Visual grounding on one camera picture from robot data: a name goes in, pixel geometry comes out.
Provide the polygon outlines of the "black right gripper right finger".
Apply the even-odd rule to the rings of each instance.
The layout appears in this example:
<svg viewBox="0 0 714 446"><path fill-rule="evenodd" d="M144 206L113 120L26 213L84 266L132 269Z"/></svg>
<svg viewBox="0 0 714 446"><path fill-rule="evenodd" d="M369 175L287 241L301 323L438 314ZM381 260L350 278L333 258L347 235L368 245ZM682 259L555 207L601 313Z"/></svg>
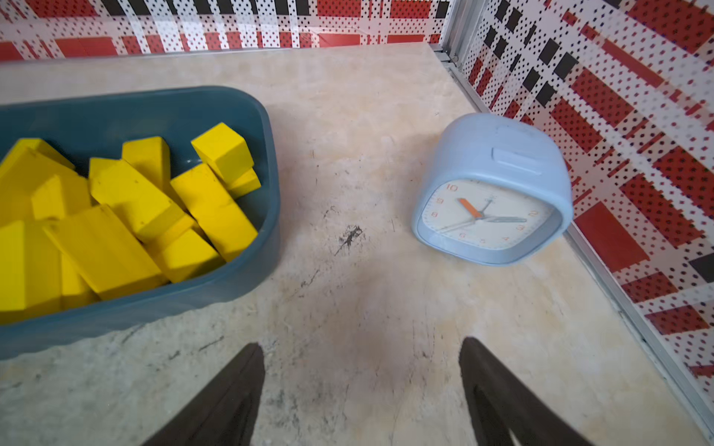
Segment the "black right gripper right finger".
<svg viewBox="0 0 714 446"><path fill-rule="evenodd" d="M459 366L470 420L480 445L589 445L483 343L466 337Z"/></svg>

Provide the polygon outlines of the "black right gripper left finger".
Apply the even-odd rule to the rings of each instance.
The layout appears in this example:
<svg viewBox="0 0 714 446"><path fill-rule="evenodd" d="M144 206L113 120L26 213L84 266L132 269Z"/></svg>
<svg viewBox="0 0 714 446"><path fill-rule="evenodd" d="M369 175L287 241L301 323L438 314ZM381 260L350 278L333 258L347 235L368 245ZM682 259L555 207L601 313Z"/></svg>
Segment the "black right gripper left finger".
<svg viewBox="0 0 714 446"><path fill-rule="evenodd" d="M249 445L265 381L264 353L243 349L147 445Z"/></svg>

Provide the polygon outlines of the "long yellow block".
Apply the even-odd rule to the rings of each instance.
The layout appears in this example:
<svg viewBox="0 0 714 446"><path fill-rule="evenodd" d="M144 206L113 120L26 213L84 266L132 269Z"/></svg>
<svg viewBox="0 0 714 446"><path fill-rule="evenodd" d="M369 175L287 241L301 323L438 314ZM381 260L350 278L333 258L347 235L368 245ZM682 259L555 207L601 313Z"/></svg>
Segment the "long yellow block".
<svg viewBox="0 0 714 446"><path fill-rule="evenodd" d="M50 221L44 231L102 300L146 292L168 282L139 240L106 204Z"/></svg>

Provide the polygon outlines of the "large yellow block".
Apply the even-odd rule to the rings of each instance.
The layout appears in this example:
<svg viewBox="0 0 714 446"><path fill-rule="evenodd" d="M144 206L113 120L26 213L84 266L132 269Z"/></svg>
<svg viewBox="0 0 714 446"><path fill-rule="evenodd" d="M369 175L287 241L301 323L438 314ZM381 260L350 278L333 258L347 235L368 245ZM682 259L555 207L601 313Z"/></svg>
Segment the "large yellow block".
<svg viewBox="0 0 714 446"><path fill-rule="evenodd" d="M226 262L257 239L257 229L208 165L196 165L170 185Z"/></svg>

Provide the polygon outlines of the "yellow rectangular block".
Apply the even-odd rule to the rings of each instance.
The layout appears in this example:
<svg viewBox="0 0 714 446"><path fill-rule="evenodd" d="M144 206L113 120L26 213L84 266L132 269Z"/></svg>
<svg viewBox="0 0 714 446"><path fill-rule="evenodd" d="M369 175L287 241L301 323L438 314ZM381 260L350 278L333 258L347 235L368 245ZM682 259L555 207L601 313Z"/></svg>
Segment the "yellow rectangular block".
<svg viewBox="0 0 714 446"><path fill-rule="evenodd" d="M123 160L89 180L89 189L143 243L152 242L184 217L172 199Z"/></svg>

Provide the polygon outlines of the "yellow bar block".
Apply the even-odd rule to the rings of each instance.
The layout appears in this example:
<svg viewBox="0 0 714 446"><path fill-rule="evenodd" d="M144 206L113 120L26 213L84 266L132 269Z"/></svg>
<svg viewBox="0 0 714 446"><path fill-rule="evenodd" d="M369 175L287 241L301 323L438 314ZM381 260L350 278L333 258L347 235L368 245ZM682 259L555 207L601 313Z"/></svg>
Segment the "yellow bar block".
<svg viewBox="0 0 714 446"><path fill-rule="evenodd" d="M122 146L122 159L165 193L171 180L170 150L161 137L135 139Z"/></svg>

